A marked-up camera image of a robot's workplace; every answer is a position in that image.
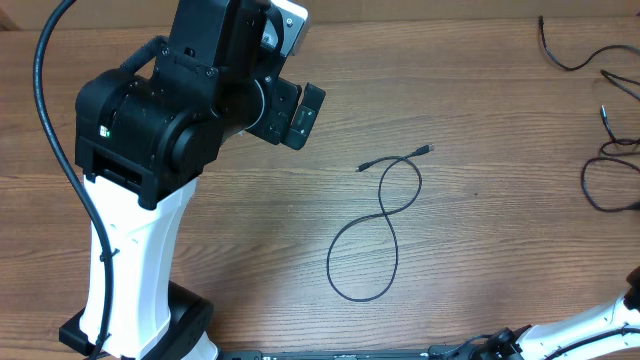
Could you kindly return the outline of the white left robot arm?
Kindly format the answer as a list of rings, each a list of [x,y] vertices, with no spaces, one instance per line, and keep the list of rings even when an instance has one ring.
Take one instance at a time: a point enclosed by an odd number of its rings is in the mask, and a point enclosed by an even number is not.
[[[212,304],[169,278],[181,218],[204,168],[245,131],[299,150],[325,98],[280,73],[310,25],[280,0],[182,0],[168,36],[89,81],[75,160],[99,218],[86,306],[59,330],[90,356],[214,359]]]

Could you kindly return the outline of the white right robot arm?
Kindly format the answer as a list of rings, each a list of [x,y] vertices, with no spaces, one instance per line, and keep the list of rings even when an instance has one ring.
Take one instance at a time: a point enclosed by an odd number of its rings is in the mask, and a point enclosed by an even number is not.
[[[472,353],[472,360],[593,359],[639,346],[639,271],[615,300],[563,321],[504,329]]]

